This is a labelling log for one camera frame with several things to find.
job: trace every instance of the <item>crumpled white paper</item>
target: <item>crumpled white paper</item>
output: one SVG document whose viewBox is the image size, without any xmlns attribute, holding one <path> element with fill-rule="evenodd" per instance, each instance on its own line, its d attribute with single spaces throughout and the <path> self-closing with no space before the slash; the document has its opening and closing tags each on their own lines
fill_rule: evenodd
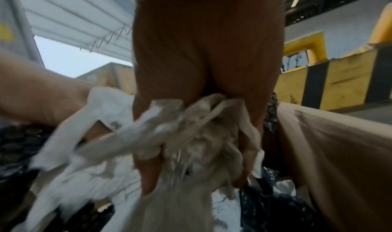
<svg viewBox="0 0 392 232">
<path fill-rule="evenodd" d="M 116 213 L 104 232 L 226 229 L 227 223 L 212 216 L 211 193 L 241 174 L 238 130 L 261 151 L 244 102 L 214 94 L 185 109 L 180 100 L 158 100 L 135 122 L 132 103 L 133 97 L 119 90 L 97 87 L 88 105 L 57 128 L 31 164 L 46 172 L 37 179 L 39 193 L 25 231 L 42 231 L 58 207 L 67 220 L 87 202 L 105 198 Z M 76 150 L 97 121 L 113 133 Z M 131 154 L 150 159 L 161 150 L 165 162 L 157 188 L 139 198 L 140 176 Z"/>
</svg>

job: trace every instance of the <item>bare skin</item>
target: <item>bare skin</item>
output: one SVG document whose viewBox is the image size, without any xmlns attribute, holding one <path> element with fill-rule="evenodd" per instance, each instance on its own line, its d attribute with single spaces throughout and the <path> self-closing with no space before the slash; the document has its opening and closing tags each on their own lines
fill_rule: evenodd
<svg viewBox="0 0 392 232">
<path fill-rule="evenodd" d="M 243 98 L 259 126 L 276 84 L 284 40 L 283 0 L 143 0 L 133 30 L 137 95 L 135 119 L 151 100 L 179 98 L 186 105 L 221 92 Z M 244 173 L 256 151 L 240 135 Z M 144 194 L 155 188 L 162 159 L 136 161 Z"/>
<path fill-rule="evenodd" d="M 283 0 L 144 0 L 133 29 L 137 95 L 135 119 L 151 100 L 179 98 L 186 105 L 220 92 L 243 98 L 259 127 L 276 84 L 283 54 Z M 86 105 L 93 85 L 41 69 L 0 52 L 0 116 L 57 126 Z M 93 139 L 108 130 L 94 126 Z M 240 134 L 244 173 L 256 152 Z M 162 159 L 135 162 L 142 192 L 156 186 Z"/>
</svg>

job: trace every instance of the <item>white roof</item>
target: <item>white roof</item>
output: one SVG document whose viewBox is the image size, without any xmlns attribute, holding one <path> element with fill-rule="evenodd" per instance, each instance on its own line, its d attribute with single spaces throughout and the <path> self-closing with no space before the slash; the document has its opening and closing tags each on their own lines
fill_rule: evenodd
<svg viewBox="0 0 392 232">
<path fill-rule="evenodd" d="M 132 61 L 134 0 L 20 0 L 35 35 Z"/>
</svg>

